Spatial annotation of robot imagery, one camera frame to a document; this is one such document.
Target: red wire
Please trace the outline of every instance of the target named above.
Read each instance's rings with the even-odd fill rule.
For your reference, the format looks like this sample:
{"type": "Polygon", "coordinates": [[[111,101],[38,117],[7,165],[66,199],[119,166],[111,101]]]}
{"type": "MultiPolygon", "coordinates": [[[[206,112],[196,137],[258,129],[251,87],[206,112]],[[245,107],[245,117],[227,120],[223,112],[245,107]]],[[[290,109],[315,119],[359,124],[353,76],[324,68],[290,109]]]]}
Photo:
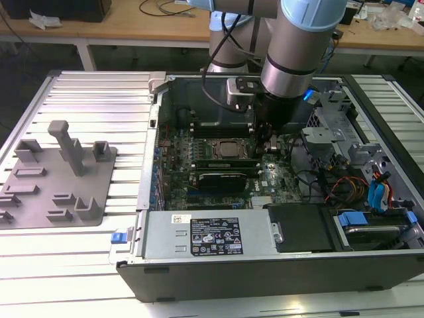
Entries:
{"type": "MultiPolygon", "coordinates": [[[[366,183],[366,181],[362,178],[358,178],[358,177],[341,177],[340,179],[337,180],[336,184],[333,186],[333,188],[331,189],[331,193],[334,192],[334,190],[336,189],[336,187],[339,186],[339,184],[343,181],[343,180],[349,180],[349,179],[354,179],[354,180],[359,180],[361,181],[364,185],[366,185],[368,187],[368,183],[366,183]]],[[[330,199],[330,196],[327,196],[325,198],[325,203],[330,199]]]]}
{"type": "Polygon", "coordinates": [[[168,132],[169,132],[169,126],[168,124],[166,124],[166,135],[165,135],[165,140],[162,143],[162,146],[164,146],[165,142],[168,140],[168,132]]]}

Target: motherboard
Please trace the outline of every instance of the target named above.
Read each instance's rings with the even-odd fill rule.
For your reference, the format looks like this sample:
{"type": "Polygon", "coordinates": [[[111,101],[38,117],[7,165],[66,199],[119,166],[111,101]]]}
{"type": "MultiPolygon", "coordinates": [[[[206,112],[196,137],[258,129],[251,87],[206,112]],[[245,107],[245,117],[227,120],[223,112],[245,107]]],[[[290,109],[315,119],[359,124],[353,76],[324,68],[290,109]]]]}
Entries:
{"type": "Polygon", "coordinates": [[[302,201],[285,160],[284,135],[278,153],[261,158],[251,156],[253,138],[194,138],[170,127],[159,137],[165,210],[261,209],[302,201]]]}

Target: aluminum extrusion table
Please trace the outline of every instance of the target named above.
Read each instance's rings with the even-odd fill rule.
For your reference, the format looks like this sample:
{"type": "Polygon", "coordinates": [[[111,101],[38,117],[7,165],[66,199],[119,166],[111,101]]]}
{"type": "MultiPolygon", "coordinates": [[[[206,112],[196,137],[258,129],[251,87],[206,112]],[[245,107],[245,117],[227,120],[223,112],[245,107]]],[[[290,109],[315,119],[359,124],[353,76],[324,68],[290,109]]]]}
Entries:
{"type": "MultiPolygon", "coordinates": [[[[83,145],[108,140],[119,151],[107,214],[100,226],[0,231],[2,317],[31,317],[34,313],[102,318],[340,317],[343,311],[375,318],[422,317],[424,276],[386,291],[175,303],[137,301],[109,263],[114,261],[109,259],[109,251],[111,233],[134,225],[150,111],[149,76],[143,72],[63,72],[48,77],[0,150],[0,186],[17,160],[13,149],[21,138],[35,138],[43,147],[58,146],[45,132],[52,119],[67,120],[70,134],[83,145]]],[[[355,78],[423,168],[424,144],[419,137],[424,138],[424,124],[419,107],[396,82],[381,76],[355,78]],[[407,134],[412,127],[414,135],[407,134]]],[[[119,257],[125,257],[129,245],[118,247],[119,257]]]]}

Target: plastic bag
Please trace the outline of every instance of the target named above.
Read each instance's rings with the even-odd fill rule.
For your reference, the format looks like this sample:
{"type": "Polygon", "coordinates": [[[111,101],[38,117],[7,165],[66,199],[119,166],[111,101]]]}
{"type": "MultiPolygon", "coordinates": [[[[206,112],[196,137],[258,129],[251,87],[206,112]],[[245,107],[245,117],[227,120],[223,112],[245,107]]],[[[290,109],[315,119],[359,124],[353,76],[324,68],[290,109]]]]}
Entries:
{"type": "Polygon", "coordinates": [[[42,30],[46,30],[46,27],[58,28],[62,26],[59,18],[45,17],[44,15],[37,15],[36,13],[33,13],[32,11],[30,11],[30,13],[31,13],[31,18],[29,18],[29,22],[31,22],[36,27],[41,28],[42,30]]]}
{"type": "Polygon", "coordinates": [[[399,28],[400,21],[406,16],[402,11],[404,5],[397,2],[390,3],[381,13],[374,15],[370,23],[374,30],[387,30],[389,28],[399,28]]]}

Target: metal bracket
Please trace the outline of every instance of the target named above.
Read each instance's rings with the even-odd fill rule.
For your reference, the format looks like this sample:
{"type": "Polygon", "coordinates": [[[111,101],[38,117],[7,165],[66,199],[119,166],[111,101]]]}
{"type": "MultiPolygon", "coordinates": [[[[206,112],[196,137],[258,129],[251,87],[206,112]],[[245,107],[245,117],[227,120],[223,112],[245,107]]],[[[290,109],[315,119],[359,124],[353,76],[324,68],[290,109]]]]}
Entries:
{"type": "Polygon", "coordinates": [[[260,78],[239,76],[236,78],[236,86],[241,93],[266,93],[260,78]]]}
{"type": "Polygon", "coordinates": [[[166,82],[166,72],[152,72],[148,78],[148,91],[156,94],[156,89],[166,82]]]}
{"type": "Polygon", "coordinates": [[[272,237],[274,237],[274,241],[277,244],[281,244],[284,242],[282,230],[279,224],[277,223],[271,223],[272,226],[272,237]]]}
{"type": "Polygon", "coordinates": [[[382,147],[379,144],[352,144],[348,150],[350,163],[364,165],[381,150],[382,147]]]}

